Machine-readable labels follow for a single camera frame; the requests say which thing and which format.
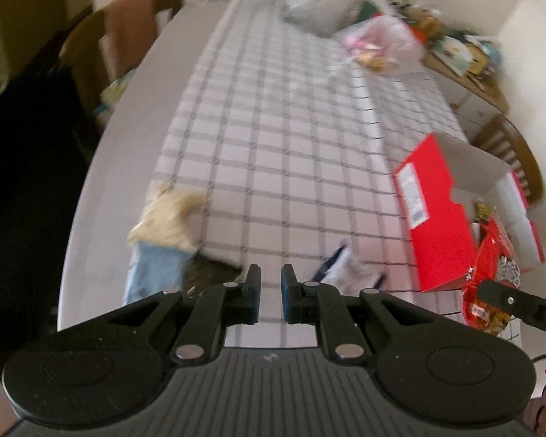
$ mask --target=blue cloth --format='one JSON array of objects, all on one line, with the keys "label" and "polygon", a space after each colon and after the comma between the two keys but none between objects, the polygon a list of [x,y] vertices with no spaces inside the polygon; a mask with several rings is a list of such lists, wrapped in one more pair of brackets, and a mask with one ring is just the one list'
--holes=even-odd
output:
[{"label": "blue cloth", "polygon": [[193,253],[174,248],[152,245],[148,242],[137,244],[140,256],[132,272],[125,294],[125,304],[151,296],[160,291],[180,291],[186,262]]}]

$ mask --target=brown object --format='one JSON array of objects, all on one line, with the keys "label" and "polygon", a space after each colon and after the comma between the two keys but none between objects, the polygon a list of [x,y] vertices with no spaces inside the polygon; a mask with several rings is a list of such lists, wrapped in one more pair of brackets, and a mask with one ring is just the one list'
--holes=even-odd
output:
[{"label": "brown object", "polygon": [[542,199],[544,182],[536,158],[521,133],[505,116],[495,116],[471,144],[513,167],[528,204]]},{"label": "brown object", "polygon": [[429,39],[439,30],[439,20],[432,15],[428,15],[419,23],[417,28]]},{"label": "brown object", "polygon": [[[153,0],[153,12],[171,9],[173,17],[184,0]],[[59,54],[62,67],[71,69],[85,113],[90,115],[100,105],[99,95],[109,85],[109,78],[99,50],[99,40],[105,36],[105,8],[99,9],[71,32]]]},{"label": "brown object", "polygon": [[209,286],[234,283],[242,272],[243,268],[237,265],[196,252],[184,266],[182,292],[187,297],[198,297]]},{"label": "brown object", "polygon": [[458,77],[457,74],[449,69],[449,67],[447,67],[443,62],[437,59],[431,52],[427,52],[423,58],[423,65],[431,70],[434,70],[435,72],[439,72],[441,75],[447,77],[460,86],[465,87],[471,93],[495,106],[500,112],[508,113],[508,110],[510,110],[508,102],[504,98],[504,94],[501,93],[501,90],[499,90],[497,85],[486,85],[485,91],[482,91],[475,83],[473,83],[473,81],[469,80],[469,77],[466,77],[466,75],[463,77]]},{"label": "brown object", "polygon": [[104,9],[105,33],[114,74],[123,77],[140,65],[158,37],[153,0],[114,0]]},{"label": "brown object", "polygon": [[369,68],[374,74],[382,75],[388,72],[388,62],[385,58],[378,55],[377,51],[366,51],[360,54],[356,60],[366,68]]},{"label": "brown object", "polygon": [[483,70],[489,64],[490,58],[488,58],[487,54],[485,54],[485,52],[483,52],[481,48],[478,48],[475,44],[469,43],[466,46],[473,56],[473,60],[469,65],[469,72],[471,72],[473,75],[482,74]]}]

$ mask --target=white tablecloth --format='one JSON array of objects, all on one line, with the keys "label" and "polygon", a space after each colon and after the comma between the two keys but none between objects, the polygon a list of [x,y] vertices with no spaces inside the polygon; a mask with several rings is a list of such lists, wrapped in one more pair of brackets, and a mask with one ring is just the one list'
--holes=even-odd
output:
[{"label": "white tablecloth", "polygon": [[[285,23],[281,5],[231,2],[182,95],[149,189],[167,179],[206,188],[211,200],[188,218],[191,236],[213,257],[261,266],[260,323],[233,327],[226,344],[315,344],[311,326],[282,321],[280,269],[290,263],[309,280],[347,238],[370,268],[388,273],[383,289],[462,321],[460,291],[416,291],[390,176],[433,130],[466,140],[436,83],[422,73],[368,74],[335,40]],[[504,338],[521,342],[519,321]]]}]

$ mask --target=red box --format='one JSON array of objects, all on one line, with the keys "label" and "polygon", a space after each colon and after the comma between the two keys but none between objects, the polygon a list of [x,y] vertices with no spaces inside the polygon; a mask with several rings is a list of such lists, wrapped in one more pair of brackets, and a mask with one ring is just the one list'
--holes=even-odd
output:
[{"label": "red box", "polygon": [[475,264],[475,198],[494,206],[522,270],[544,262],[536,225],[511,167],[442,133],[432,133],[393,174],[415,250],[421,291],[462,288]]}]

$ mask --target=red snack bag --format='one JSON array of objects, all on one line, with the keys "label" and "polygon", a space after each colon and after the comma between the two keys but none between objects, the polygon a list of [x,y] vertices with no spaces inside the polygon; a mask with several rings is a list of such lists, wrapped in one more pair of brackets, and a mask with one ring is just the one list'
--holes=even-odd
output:
[{"label": "red snack bag", "polygon": [[476,210],[485,236],[479,246],[475,266],[468,274],[463,288],[463,316],[470,327],[497,335],[507,327],[511,315],[479,300],[476,291],[485,280],[519,288],[519,268],[512,242],[495,210],[488,216],[482,216],[482,211],[486,209],[480,204],[476,204]]}]

